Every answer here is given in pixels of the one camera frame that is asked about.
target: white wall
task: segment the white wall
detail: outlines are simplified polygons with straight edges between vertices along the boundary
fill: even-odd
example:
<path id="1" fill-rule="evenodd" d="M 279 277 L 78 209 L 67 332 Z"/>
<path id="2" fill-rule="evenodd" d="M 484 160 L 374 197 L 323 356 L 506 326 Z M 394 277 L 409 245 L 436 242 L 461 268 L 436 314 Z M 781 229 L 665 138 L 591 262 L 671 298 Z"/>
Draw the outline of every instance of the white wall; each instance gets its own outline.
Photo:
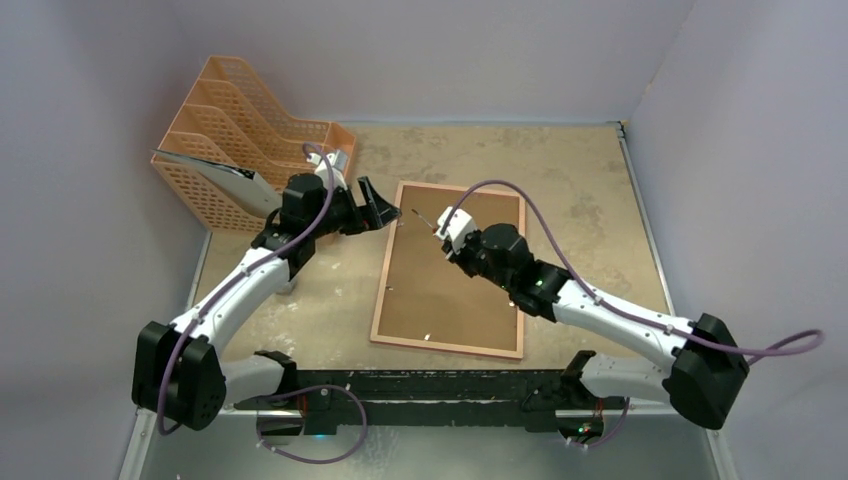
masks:
<path id="1" fill-rule="evenodd" d="M 630 117 L 694 0 L 174 0 L 293 113 L 338 120 Z"/>
<path id="2" fill-rule="evenodd" d="M 0 478 L 114 478 L 139 329 L 203 229 L 149 166 L 199 57 L 169 3 L 0 2 Z"/>
<path id="3" fill-rule="evenodd" d="M 636 175 L 678 310 L 756 365 L 727 429 L 746 479 L 848 476 L 848 4 L 699 0 L 632 118 Z"/>

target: robotic arm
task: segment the robotic arm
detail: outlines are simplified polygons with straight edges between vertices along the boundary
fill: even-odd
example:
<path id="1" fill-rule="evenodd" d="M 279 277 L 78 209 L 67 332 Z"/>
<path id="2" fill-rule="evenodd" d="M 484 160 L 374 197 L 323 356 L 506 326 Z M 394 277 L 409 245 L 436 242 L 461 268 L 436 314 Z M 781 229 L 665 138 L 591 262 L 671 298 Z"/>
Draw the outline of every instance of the robotic arm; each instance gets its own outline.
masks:
<path id="1" fill-rule="evenodd" d="M 334 154 L 327 157 L 331 165 L 337 158 Z M 289 180 L 282 206 L 268 216 L 262 232 L 224 281 L 171 323 L 150 322 L 141 331 L 132 386 L 136 405 L 162 410 L 166 418 L 200 430 L 223 405 L 295 388 L 296 364 L 285 354 L 259 351 L 246 360 L 222 365 L 219 353 L 265 299 L 291 290 L 297 273 L 315 253 L 316 239 L 336 232 L 356 235 L 379 230 L 401 214 L 374 190 L 367 177 L 358 179 L 365 204 L 357 206 L 341 172 L 320 162 L 318 154 L 312 154 L 309 161 L 318 164 L 315 173 Z M 331 204 L 312 232 L 271 258 L 313 224 L 331 184 Z M 249 269 L 262 259 L 266 261 L 260 267 Z M 211 308 L 203 312 L 206 305 Z M 175 352 L 187 329 L 185 343 Z M 163 386 L 166 365 L 173 355 L 178 361 Z M 159 404 L 161 388 L 166 389 L 164 408 Z"/>
<path id="2" fill-rule="evenodd" d="M 724 322 L 708 314 L 692 321 L 653 312 L 591 285 L 589 294 L 568 270 L 534 258 L 527 240 L 514 225 L 496 224 L 481 231 L 460 209 L 448 222 L 452 210 L 449 207 L 444 211 L 434 232 L 443 242 L 448 261 L 469 277 L 481 276 L 504 289 L 528 315 L 592 331 L 642 357 L 579 352 L 569 370 L 576 374 L 586 394 L 663 402 L 704 428 L 722 427 L 748 376 L 747 361 L 742 355 L 706 348 L 671 333 L 682 331 L 735 347 Z M 629 320 L 602 305 L 602 300 L 666 327 L 653 328 Z"/>

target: corkboard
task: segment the corkboard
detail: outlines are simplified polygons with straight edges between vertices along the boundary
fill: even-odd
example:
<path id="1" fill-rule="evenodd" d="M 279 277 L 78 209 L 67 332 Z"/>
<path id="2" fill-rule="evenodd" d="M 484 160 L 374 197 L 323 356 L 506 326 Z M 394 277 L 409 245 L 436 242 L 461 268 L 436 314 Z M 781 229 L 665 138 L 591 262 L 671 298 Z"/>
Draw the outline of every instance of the corkboard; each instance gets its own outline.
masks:
<path id="1" fill-rule="evenodd" d="M 371 341 L 520 359 L 524 314 L 483 278 L 469 278 L 442 253 L 440 242 L 411 209 L 435 222 L 465 188 L 400 182 L 395 205 L 403 217 L 389 231 Z M 524 234 L 524 199 L 478 190 L 462 205 L 481 229 L 511 223 Z"/>

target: metal frame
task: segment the metal frame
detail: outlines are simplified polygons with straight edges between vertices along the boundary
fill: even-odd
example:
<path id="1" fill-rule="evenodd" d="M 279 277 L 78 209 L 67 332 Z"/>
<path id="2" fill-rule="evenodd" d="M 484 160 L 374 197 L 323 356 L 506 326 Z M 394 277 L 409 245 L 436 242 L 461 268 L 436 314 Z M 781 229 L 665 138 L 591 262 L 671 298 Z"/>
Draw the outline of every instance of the metal frame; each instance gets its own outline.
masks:
<path id="1" fill-rule="evenodd" d="M 672 303 L 671 295 L 668 291 L 668 283 L 666 281 L 665 272 L 663 271 L 662 261 L 660 260 L 659 253 L 657 252 L 657 245 L 654 241 L 654 235 L 651 230 L 651 225 L 648 221 L 647 214 L 645 212 L 644 202 L 642 201 L 642 194 L 639 190 L 639 184 L 636 180 L 636 175 L 633 170 L 630 152 L 628 151 L 627 141 L 625 139 L 624 127 L 621 122 L 612 122 L 611 124 L 608 123 L 606 125 L 613 126 L 617 131 L 619 145 L 621 147 L 622 155 L 624 156 L 624 162 L 627 165 L 627 172 L 630 176 L 630 182 L 633 186 L 633 193 L 636 197 L 636 203 L 639 207 L 639 215 L 642 218 L 642 225 L 645 229 L 645 234 L 648 237 L 648 244 L 651 249 L 651 255 L 653 256 L 654 262 L 657 267 L 657 273 L 659 274 L 663 293 L 665 294 L 666 304 L 668 306 L 669 313 L 674 315 L 674 304 Z M 200 251 L 200 257 L 198 259 L 197 268 L 195 270 L 194 280 L 192 281 L 191 288 L 189 289 L 188 300 L 186 302 L 186 309 L 191 308 L 194 303 L 194 296 L 197 293 L 197 286 L 200 282 L 200 275 L 203 270 L 203 263 L 206 260 L 206 255 L 209 250 L 209 242 L 211 240 L 211 237 L 212 234 L 207 232 L 206 238 L 203 242 L 203 246 Z M 290 417 L 292 415 L 296 415 L 292 412 L 247 412 L 238 410 L 222 411 L 221 414 L 251 416 L 258 414 L 263 417 Z M 557 417 L 581 417 L 587 415 L 591 415 L 591 412 L 581 410 L 557 411 Z M 677 413 L 672 408 L 665 405 L 651 402 L 634 401 L 633 405 L 631 406 L 631 411 L 628 412 L 628 415 L 677 415 Z M 153 412 L 149 412 L 146 410 L 139 410 L 136 412 L 135 425 L 133 427 L 133 431 L 129 440 L 126 455 L 124 456 L 124 462 L 121 467 L 120 475 L 118 477 L 119 480 L 137 480 L 141 477 L 142 471 L 144 469 L 144 461 L 147 456 L 147 452 L 150 448 L 150 442 L 155 433 L 154 424 L 155 415 L 153 414 Z M 716 472 L 718 473 L 719 477 L 722 480 L 739 480 L 739 475 L 736 471 L 736 467 L 733 462 L 733 457 L 730 452 L 730 446 L 727 442 L 726 435 L 721 431 L 708 432 L 706 430 L 704 431 L 704 434 L 707 435 L 707 441 L 710 446 L 710 453 L 713 456 Z"/>

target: wooden table surface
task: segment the wooden table surface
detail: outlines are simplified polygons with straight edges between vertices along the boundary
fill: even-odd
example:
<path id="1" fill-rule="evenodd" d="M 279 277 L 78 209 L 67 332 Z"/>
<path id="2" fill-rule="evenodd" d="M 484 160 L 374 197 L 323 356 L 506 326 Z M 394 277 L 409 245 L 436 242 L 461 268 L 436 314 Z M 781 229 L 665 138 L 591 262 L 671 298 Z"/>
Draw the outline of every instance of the wooden table surface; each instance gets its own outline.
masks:
<path id="1" fill-rule="evenodd" d="M 512 181 L 536 202 L 563 251 L 589 282 L 667 311 L 615 128 L 350 128 L 358 143 L 352 178 L 369 176 L 385 198 L 394 198 L 400 180 L 461 186 L 491 178 Z M 527 219 L 531 250 L 558 263 L 529 208 Z M 532 317 L 527 318 L 520 361 L 373 344 L 369 332 L 387 235 L 384 229 L 319 245 L 298 274 L 295 291 L 266 300 L 230 342 L 224 359 L 264 349 L 287 353 L 300 368 L 309 369 L 476 369 L 564 368 L 583 349 L 632 355 L 584 330 Z M 250 240 L 212 235 L 197 300 L 235 267 Z"/>

